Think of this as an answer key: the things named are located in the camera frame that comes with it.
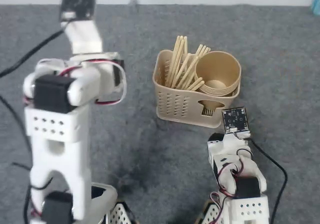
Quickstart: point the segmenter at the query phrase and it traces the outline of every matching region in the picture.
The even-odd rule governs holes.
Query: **black cable wire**
[[[21,121],[19,115],[16,113],[16,111],[13,109],[13,107],[8,103],[8,101],[2,95],[0,95],[0,101],[3,103],[3,105],[9,110],[9,112],[13,116],[13,118],[14,118],[15,122],[17,123],[17,125],[20,129],[20,132],[24,138],[26,148],[27,148],[28,152],[30,153],[30,155],[32,155],[31,144],[30,144],[29,138],[27,137],[27,134],[25,132],[26,131],[25,127],[24,127],[23,122]]]
[[[30,171],[30,170],[31,170],[30,167],[28,167],[27,165],[22,164],[22,163],[12,162],[11,165],[20,167],[20,168],[22,168],[22,169],[24,169],[24,170],[27,170],[27,171]]]
[[[21,59],[19,59],[14,65],[6,68],[5,70],[3,70],[0,73],[0,78],[12,73],[13,71],[15,71],[17,68],[19,68],[25,61],[27,61],[32,55],[34,55],[36,52],[38,52],[43,46],[47,45],[50,41],[56,39],[57,37],[59,37],[61,34],[64,33],[65,28],[67,27],[69,23],[66,24],[66,26],[55,32],[54,34],[50,35],[48,38],[46,38],[45,40],[43,40],[40,44],[38,44],[37,46],[35,46],[32,50],[30,50],[29,52],[27,52]]]
[[[254,155],[252,154],[252,152],[251,152],[251,151],[249,151],[249,150],[247,150],[247,149],[244,149],[244,148],[240,148],[240,149],[238,149],[238,150],[237,150],[237,152],[236,152],[236,155],[239,155],[239,151],[241,151],[241,150],[244,150],[244,151],[246,151],[246,152],[250,153],[251,160],[253,159]]]
[[[31,185],[29,184],[28,185],[28,188],[27,188],[27,191],[26,191],[26,194],[25,194],[25,203],[23,205],[23,221],[25,222],[24,224],[28,224],[29,223],[29,220],[28,220],[28,207],[29,207],[29,202],[30,202],[30,198],[31,198]]]
[[[46,189],[50,184],[51,184],[51,182],[52,182],[52,180],[53,180],[54,178],[53,177],[51,177],[51,179],[44,185],[44,186],[42,186],[42,187],[36,187],[36,186],[31,186],[31,188],[32,189],[35,189],[35,190],[44,190],[44,189]]]
[[[274,208],[273,208],[274,210],[273,210],[272,215],[271,215],[271,218],[270,218],[270,224],[274,224],[275,214],[276,214],[276,211],[277,211],[277,209],[278,209],[278,205],[279,205],[279,203],[280,203],[280,199],[281,199],[282,193],[283,193],[283,191],[284,191],[284,189],[285,189],[285,187],[286,187],[286,185],[287,185],[286,183],[288,182],[288,174],[287,174],[286,170],[285,170],[278,162],[276,162],[272,157],[270,157],[267,153],[265,153],[265,151],[262,150],[261,147],[258,146],[252,138],[246,138],[246,139],[244,139],[244,140],[249,140],[249,141],[251,141],[251,143],[257,148],[257,150],[260,151],[260,152],[261,152],[266,158],[268,158],[273,164],[275,164],[275,165],[283,172],[283,174],[284,174],[284,176],[285,176],[284,181],[283,181],[283,184],[282,184],[282,187],[281,187],[281,189],[280,189],[280,191],[279,191],[279,194],[278,194],[278,196],[277,196],[277,199],[276,199],[276,201],[275,201],[276,203],[275,203]]]

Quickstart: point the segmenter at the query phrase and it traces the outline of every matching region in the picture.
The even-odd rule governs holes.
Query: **red wire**
[[[225,205],[224,202],[225,202],[226,198],[227,198],[227,196],[226,196],[226,197],[223,199],[223,201],[222,201],[221,210],[220,210],[218,216],[216,217],[215,220],[211,221],[209,224],[217,224],[217,221],[219,220],[219,218],[220,218],[220,216],[221,216],[221,214],[222,214],[222,211],[223,211],[223,209],[224,209],[224,205]]]
[[[69,74],[72,70],[79,69],[79,68],[81,68],[81,66],[72,66],[72,67],[69,67],[69,68],[61,71],[61,73],[59,74],[59,76],[65,76],[66,74]]]

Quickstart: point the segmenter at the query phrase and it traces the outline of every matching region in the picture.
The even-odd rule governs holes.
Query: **stacked cups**
[[[213,96],[232,95],[241,79],[241,66],[229,53],[212,51],[200,58],[195,67],[195,79],[202,77],[200,91]]]

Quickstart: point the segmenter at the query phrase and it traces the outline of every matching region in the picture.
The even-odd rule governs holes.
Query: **beige basket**
[[[221,110],[228,108],[238,96],[240,83],[230,96],[221,97],[168,88],[164,83],[172,54],[171,50],[162,50],[159,53],[152,76],[157,98],[157,116],[163,120],[209,128],[219,127],[222,120]],[[205,103],[207,107],[211,105],[213,108],[206,108],[201,103]]]

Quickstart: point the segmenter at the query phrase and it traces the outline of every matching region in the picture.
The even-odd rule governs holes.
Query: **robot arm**
[[[38,214],[32,224],[110,223],[126,213],[120,203],[118,212],[114,208],[114,187],[91,181],[89,103],[116,104],[127,87],[119,54],[102,52],[94,7],[95,0],[62,0],[60,20],[73,56],[43,59],[24,80],[23,94],[32,99],[25,107],[33,157],[31,200]],[[117,101],[98,101],[121,90]],[[55,172],[64,177],[68,192],[51,190],[48,180]]]
[[[266,179],[252,160],[245,140],[250,137],[244,108],[223,111],[225,134],[213,134],[208,144],[209,162],[219,186],[203,224],[268,224],[269,206]]]

